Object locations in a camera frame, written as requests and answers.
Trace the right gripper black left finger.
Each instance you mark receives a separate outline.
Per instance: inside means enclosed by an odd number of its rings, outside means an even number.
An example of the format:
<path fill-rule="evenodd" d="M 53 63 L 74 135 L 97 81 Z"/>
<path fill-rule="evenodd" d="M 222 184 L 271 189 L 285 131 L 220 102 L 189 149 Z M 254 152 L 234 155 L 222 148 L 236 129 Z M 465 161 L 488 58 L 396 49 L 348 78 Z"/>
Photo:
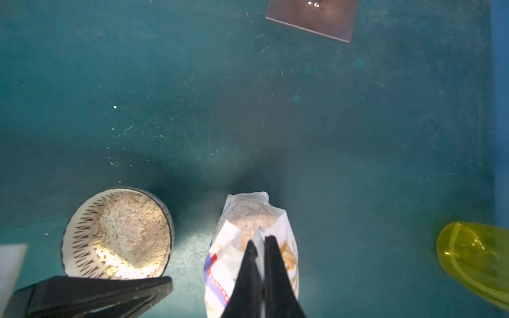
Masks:
<path fill-rule="evenodd" d="M 260 318 L 262 279 L 257 266 L 258 253 L 249 241 L 239 269 L 233 293 L 222 318 Z"/>

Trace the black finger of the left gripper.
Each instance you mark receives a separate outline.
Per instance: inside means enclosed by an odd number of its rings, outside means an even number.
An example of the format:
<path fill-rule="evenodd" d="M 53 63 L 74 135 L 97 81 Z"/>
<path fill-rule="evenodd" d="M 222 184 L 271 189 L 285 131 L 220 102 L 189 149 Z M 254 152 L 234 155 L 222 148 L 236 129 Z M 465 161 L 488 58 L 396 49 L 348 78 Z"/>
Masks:
<path fill-rule="evenodd" d="M 17 290 L 4 317 L 140 317 L 173 291 L 172 278 L 55 276 Z"/>

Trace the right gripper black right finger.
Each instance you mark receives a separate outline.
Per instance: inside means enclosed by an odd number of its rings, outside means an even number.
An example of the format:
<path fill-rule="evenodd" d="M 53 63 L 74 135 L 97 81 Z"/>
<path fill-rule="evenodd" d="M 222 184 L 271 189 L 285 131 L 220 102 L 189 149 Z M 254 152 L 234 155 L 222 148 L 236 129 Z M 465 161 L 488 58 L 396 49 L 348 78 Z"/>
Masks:
<path fill-rule="evenodd" d="M 265 237 L 265 315 L 275 318 L 305 318 L 296 299 L 276 237 Z"/>

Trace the clear plastic oats bag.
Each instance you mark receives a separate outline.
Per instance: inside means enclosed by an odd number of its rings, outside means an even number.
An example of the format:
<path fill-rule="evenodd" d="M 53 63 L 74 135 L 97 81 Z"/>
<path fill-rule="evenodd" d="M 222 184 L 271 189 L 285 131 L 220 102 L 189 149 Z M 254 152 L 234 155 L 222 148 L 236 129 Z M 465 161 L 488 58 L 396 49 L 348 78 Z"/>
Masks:
<path fill-rule="evenodd" d="M 270 205 L 266 192 L 239 193 L 227 197 L 204 264 L 205 308 L 208 317 L 221 317 L 233 293 L 249 241 L 257 253 L 262 279 L 261 317 L 265 315 L 265 237 L 277 239 L 296 299 L 300 277 L 298 247 L 285 210 Z"/>

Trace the white patterned breakfast bowl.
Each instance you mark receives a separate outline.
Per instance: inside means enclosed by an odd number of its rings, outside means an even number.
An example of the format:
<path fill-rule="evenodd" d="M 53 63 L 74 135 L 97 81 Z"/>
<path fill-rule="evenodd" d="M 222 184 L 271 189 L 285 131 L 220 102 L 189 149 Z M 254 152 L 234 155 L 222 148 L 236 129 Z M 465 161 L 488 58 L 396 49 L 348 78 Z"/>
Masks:
<path fill-rule="evenodd" d="M 106 280 L 161 277 L 174 247 L 174 222 L 158 197 L 110 188 L 71 216 L 61 243 L 67 276 Z"/>

